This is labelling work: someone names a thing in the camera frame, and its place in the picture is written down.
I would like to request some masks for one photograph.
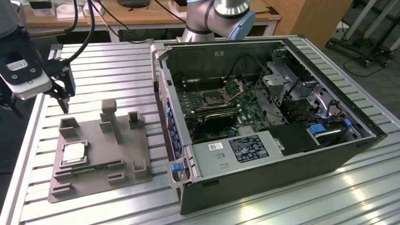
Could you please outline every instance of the floor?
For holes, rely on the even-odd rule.
[[[345,16],[344,21],[348,24],[352,24],[361,13],[362,8],[358,7],[356,9],[350,9]],[[373,19],[377,14],[369,12],[364,22],[358,26],[360,30],[364,30],[368,22]],[[380,35],[384,33],[385,29],[390,24],[390,20],[385,19],[381,22],[381,25],[374,30],[373,35],[370,36],[372,40],[377,40]],[[349,42],[353,39],[360,37],[361,33],[357,32],[349,38]],[[400,26],[394,28],[390,33],[384,45],[390,46],[397,38],[400,37]],[[358,55],[352,51],[341,48],[340,46],[333,46],[330,49],[325,49],[324,53],[326,56],[334,61],[334,63],[342,68],[342,63],[353,58],[357,58]],[[400,51],[393,52],[394,61],[389,63],[389,65],[373,75],[368,77],[357,77],[350,75],[354,81],[361,85],[361,87],[368,91],[368,93],[378,100],[378,102],[386,107],[386,109],[394,114],[397,118],[400,118]],[[377,69],[381,69],[378,65],[370,65],[368,68],[364,68],[360,65],[360,61],[354,60],[346,64],[346,68],[358,75],[366,75],[374,72]]]
[[[349,9],[344,16],[344,21],[352,24],[362,10],[362,6],[356,9]],[[358,27],[362,30],[370,19],[376,16],[376,13],[369,12],[364,23]],[[389,26],[390,21],[384,20],[381,26],[374,31],[372,38],[378,38],[380,34],[384,32]],[[400,36],[400,26],[392,32],[385,44],[389,46]],[[354,33],[352,38],[360,37],[360,32]],[[42,48],[40,52],[45,52],[48,49],[46,45],[40,45]],[[357,58],[357,54],[349,50],[342,49],[340,46],[333,46],[330,49],[325,49],[324,53],[334,61],[334,63],[341,66],[342,63],[353,58]],[[400,62],[400,51],[396,51],[393,55],[397,57],[396,60]],[[358,74],[366,75],[381,69],[378,65],[370,65],[364,68],[357,61],[352,61],[346,65],[348,69]],[[376,72],[369,77],[356,77],[352,78],[362,86],[362,88],[369,92],[369,94],[380,101],[380,103],[389,109],[396,117],[400,118],[400,64],[392,62],[381,71]],[[33,101],[25,102],[21,107],[24,109],[24,114],[29,114],[29,109],[32,107]],[[8,184],[10,180],[10,173],[14,167],[14,162],[18,155],[20,145],[28,125],[28,115],[24,119],[18,119],[10,111],[5,111],[0,108],[0,209],[2,206],[4,197],[6,194]]]

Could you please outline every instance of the black cable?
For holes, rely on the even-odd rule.
[[[372,74],[374,74],[374,73],[377,73],[378,71],[381,71],[381,70],[385,69],[385,67],[382,67],[381,69],[377,69],[376,71],[373,71],[372,73],[369,73],[369,74],[366,74],[366,75],[358,75],[358,74],[354,74],[354,73],[350,72],[349,69],[345,67],[345,64],[348,64],[350,61],[354,61],[354,60],[358,60],[358,59],[361,59],[361,57],[360,57],[360,58],[356,58],[356,59],[346,60],[346,61],[344,62],[344,64],[342,64],[342,68],[344,68],[352,75],[358,76],[358,77],[366,77],[366,76],[370,76]]]
[[[262,70],[266,71],[266,68],[264,67],[262,63],[261,63],[252,55],[245,54],[245,55],[240,56],[240,57],[236,59],[233,65],[232,65],[232,67],[230,67],[230,70],[229,70],[229,72],[228,72],[228,74],[226,74],[226,76],[225,76],[225,79],[228,79],[228,78],[230,77],[230,75],[232,75],[232,73],[233,73],[233,70],[234,70],[234,67],[236,67],[236,65],[238,64],[238,61],[240,61],[242,58],[245,58],[245,57],[250,58],[250,59],[258,64],[258,66],[262,68]]]
[[[162,6],[162,4],[158,2],[158,0],[154,0],[154,1],[156,1],[156,3],[162,7],[162,9],[164,9],[166,12],[169,12],[170,15],[173,15],[173,16],[174,16],[184,24],[186,24],[186,22],[185,22],[177,15],[174,15],[174,13],[170,12],[169,9],[165,8],[165,6]]]
[[[94,33],[94,13],[93,13],[93,8],[92,8],[93,4],[92,4],[90,0],[88,0],[88,6],[89,6],[89,23],[90,23],[89,34],[88,34],[86,39],[84,40],[78,50],[74,52],[74,54],[68,59],[64,60],[65,65],[69,65],[69,63],[78,57],[82,50],[88,46],[89,41],[90,41],[92,36],[93,36],[93,33]]]
[[[64,29],[65,33],[69,33],[70,31],[73,31],[76,24],[77,24],[77,3],[76,3],[76,0],[72,0],[72,2],[73,2],[73,10],[74,10],[73,23],[72,23],[70,27]]]
[[[93,8],[94,8],[96,12],[98,13],[98,16],[101,17],[102,23],[105,24],[105,26],[108,27],[108,29],[110,30],[110,32],[114,34],[114,36],[120,37],[118,34],[116,33],[116,31],[114,31],[114,30],[110,28],[110,26],[106,24],[105,19],[104,19],[102,15],[101,15],[101,13],[100,13],[100,11],[97,10],[97,7],[96,7],[94,5],[93,5]],[[148,42],[148,40],[144,40],[144,41],[136,41],[136,42],[126,41],[126,42],[129,42],[130,44],[141,44],[141,43]]]
[[[102,7],[104,11],[110,15],[110,17],[116,20],[116,22],[118,22],[120,25],[122,25],[122,27],[126,29],[126,30],[130,30],[128,28],[128,26],[114,17],[114,15],[108,11],[108,9],[104,7],[101,1],[97,1],[98,5]]]

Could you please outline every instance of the aluminum table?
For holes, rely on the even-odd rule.
[[[76,97],[69,114],[98,119],[100,102],[116,98],[117,115],[145,117],[153,180],[130,187],[48,203],[49,180],[62,115],[54,99],[38,95],[2,206],[0,224],[396,224],[400,221],[400,121],[306,39],[285,36],[354,101],[388,137],[334,172],[238,201],[180,215],[169,187],[166,152],[150,79],[149,44],[90,44],[72,63]],[[50,57],[69,57],[65,45]]]

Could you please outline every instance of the white box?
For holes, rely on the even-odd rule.
[[[332,38],[341,40],[345,32],[348,32],[348,29],[349,29],[349,26],[344,22],[340,21],[336,26],[336,30],[332,34]]]
[[[77,19],[82,19],[81,7],[77,6]],[[57,7],[57,20],[68,21],[74,19],[74,9],[72,4],[64,4]]]
[[[104,14],[104,9],[102,9],[101,5],[97,2],[93,2],[93,5],[94,5],[96,9],[98,10],[100,14],[102,15]],[[90,16],[89,4],[88,3],[82,7],[82,13],[84,13],[85,16]],[[93,9],[93,13],[94,13],[94,16],[100,16],[94,9]]]

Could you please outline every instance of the blue tab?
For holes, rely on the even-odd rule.
[[[324,131],[326,131],[326,129],[325,129],[325,127],[324,127],[320,123],[312,124],[312,125],[309,126],[309,132],[310,132],[313,135],[317,134],[317,133],[320,133],[320,132],[324,132]]]
[[[172,172],[178,172],[178,171],[182,171],[184,170],[184,167],[182,167],[182,163],[174,163],[170,165],[170,170]]]
[[[349,121],[349,119],[344,119],[344,125],[345,125],[345,127],[346,128],[349,128],[350,127],[350,125],[352,125],[352,123],[350,123],[350,121]]]

